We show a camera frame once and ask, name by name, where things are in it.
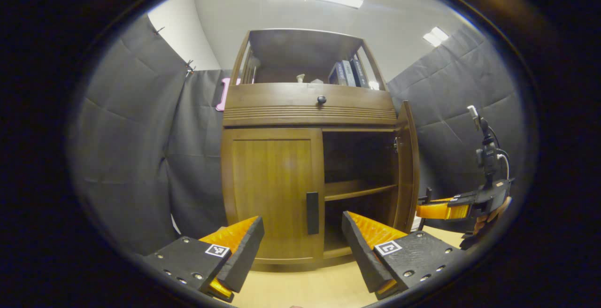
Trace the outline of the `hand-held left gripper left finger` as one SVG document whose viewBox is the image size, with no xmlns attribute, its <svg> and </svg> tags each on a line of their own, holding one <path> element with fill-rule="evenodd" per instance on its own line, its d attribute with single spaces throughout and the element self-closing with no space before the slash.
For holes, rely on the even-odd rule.
<svg viewBox="0 0 601 308">
<path fill-rule="evenodd" d="M 176 241 L 143 257 L 157 272 L 215 299 L 232 302 L 254 263 L 265 230 L 261 216 L 195 239 Z"/>
</svg>

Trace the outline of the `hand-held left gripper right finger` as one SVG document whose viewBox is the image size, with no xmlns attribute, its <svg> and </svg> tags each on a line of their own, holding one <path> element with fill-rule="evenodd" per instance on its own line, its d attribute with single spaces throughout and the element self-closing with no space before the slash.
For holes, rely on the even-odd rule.
<svg viewBox="0 0 601 308">
<path fill-rule="evenodd" d="M 342 229 L 370 293 L 378 300 L 444 274 L 463 250 L 424 231 L 404 233 L 346 210 Z"/>
</svg>

